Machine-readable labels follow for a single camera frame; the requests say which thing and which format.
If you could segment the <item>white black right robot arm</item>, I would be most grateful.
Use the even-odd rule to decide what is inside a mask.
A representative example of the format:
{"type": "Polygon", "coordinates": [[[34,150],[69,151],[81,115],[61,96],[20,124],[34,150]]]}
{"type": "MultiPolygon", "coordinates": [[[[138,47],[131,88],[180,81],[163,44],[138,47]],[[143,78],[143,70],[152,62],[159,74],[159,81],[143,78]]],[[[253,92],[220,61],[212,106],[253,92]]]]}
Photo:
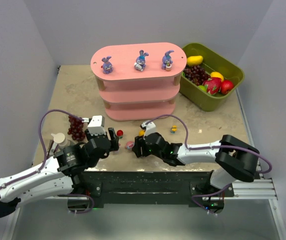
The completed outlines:
{"type": "Polygon", "coordinates": [[[217,163],[219,168],[210,174],[207,188],[218,190],[236,180],[253,182],[260,154],[256,148],[228,134],[212,143],[184,145],[169,143],[157,132],[137,136],[132,151],[138,158],[153,155],[173,167],[217,163]]]}

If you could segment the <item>purple bunny toy with cup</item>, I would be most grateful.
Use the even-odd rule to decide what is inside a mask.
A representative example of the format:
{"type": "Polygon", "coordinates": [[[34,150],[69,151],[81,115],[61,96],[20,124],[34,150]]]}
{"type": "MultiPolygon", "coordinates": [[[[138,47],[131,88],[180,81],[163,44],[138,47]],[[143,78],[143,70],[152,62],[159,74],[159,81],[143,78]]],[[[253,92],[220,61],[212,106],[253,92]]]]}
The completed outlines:
{"type": "Polygon", "coordinates": [[[171,53],[173,53],[174,50],[169,50],[166,51],[164,56],[162,57],[162,67],[161,69],[166,70],[166,71],[170,71],[172,69],[172,58],[170,56],[171,53]]]}

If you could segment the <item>purple bunny toy blue ears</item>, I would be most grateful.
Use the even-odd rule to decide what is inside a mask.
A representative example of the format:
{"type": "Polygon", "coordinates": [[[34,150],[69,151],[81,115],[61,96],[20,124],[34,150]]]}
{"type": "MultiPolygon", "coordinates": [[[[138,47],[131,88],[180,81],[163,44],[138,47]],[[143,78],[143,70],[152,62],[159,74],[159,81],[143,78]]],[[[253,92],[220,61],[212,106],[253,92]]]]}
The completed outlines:
{"type": "Polygon", "coordinates": [[[134,63],[134,69],[142,72],[146,67],[146,60],[145,57],[149,56],[147,52],[144,52],[143,50],[139,51],[139,56],[136,58],[136,61],[134,63]]]}

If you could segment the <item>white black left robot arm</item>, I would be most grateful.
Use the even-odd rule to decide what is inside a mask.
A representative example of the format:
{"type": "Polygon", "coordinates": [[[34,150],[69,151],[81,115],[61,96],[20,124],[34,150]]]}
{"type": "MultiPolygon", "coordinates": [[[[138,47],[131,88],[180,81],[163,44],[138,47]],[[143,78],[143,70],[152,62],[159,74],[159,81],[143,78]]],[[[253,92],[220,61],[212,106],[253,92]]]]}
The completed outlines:
{"type": "Polygon", "coordinates": [[[85,133],[86,143],[66,146],[35,167],[0,177],[0,218],[32,201],[71,194],[80,185],[81,173],[119,149],[119,137],[112,127],[99,135],[85,133]]]}

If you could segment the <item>purple bunny toy red bow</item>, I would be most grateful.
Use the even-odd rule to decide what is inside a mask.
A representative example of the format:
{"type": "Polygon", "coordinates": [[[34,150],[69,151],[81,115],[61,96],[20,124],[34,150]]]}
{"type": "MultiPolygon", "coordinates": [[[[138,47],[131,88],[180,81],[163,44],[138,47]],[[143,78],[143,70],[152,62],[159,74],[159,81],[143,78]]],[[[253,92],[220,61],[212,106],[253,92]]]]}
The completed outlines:
{"type": "Polygon", "coordinates": [[[103,65],[101,66],[104,74],[110,74],[113,72],[113,65],[110,62],[112,56],[102,58],[103,65]]]}

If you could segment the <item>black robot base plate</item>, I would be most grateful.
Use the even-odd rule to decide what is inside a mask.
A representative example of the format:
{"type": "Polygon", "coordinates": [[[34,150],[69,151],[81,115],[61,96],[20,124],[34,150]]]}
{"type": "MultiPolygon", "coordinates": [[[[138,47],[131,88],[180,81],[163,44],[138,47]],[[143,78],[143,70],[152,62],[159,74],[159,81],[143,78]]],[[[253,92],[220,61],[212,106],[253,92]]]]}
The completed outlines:
{"type": "Polygon", "coordinates": [[[210,186],[211,172],[193,171],[85,171],[75,177],[68,208],[83,211],[94,200],[95,208],[107,204],[188,205],[219,212],[224,197],[234,196],[232,186],[224,192],[210,186]]]}

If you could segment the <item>pink toy with blue bow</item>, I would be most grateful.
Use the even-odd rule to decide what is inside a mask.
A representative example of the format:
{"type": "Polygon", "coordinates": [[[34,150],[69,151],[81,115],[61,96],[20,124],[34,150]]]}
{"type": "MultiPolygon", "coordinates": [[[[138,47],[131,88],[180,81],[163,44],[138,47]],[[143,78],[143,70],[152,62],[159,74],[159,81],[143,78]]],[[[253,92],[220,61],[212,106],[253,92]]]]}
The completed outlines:
{"type": "Polygon", "coordinates": [[[133,141],[128,141],[128,142],[126,143],[126,145],[125,145],[125,148],[126,148],[127,150],[131,150],[131,149],[134,147],[134,145],[135,145],[135,142],[133,142],[133,141]]]}

